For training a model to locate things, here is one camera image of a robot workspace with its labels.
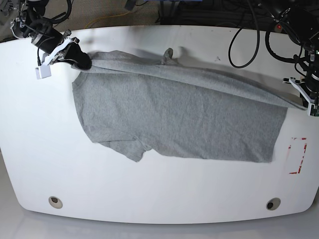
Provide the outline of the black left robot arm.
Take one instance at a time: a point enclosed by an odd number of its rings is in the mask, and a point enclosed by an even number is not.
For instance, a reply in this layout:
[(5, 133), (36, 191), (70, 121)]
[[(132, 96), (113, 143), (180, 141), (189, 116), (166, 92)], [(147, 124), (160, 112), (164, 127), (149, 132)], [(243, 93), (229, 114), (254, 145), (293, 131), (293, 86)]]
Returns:
[[(300, 6), (295, 0), (259, 0), (257, 1), (274, 18), (265, 34), (268, 52), (277, 60), (298, 65), (306, 73), (300, 86), (316, 105), (319, 104), (319, 21), (311, 12)], [(285, 58), (277, 55), (270, 47), (269, 38), (272, 29), (280, 24), (290, 40), (301, 47), (305, 56), (294, 55)]]

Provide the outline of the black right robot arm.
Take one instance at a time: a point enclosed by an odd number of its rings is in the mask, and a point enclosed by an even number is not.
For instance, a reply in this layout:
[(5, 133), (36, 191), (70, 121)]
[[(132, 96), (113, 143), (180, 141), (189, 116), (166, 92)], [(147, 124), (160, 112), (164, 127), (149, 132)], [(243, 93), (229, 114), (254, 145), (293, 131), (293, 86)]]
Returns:
[(66, 21), (72, 11), (72, 1), (68, 0), (67, 10), (53, 18), (46, 18), (47, 0), (19, 0), (18, 16), (11, 22), (11, 31), (16, 38), (31, 38), (37, 50), (44, 52), (44, 58), (37, 58), (38, 69), (55, 63), (67, 63), (80, 70), (92, 67), (90, 56), (79, 46), (79, 39), (70, 38), (71, 30), (63, 34), (54, 28)]

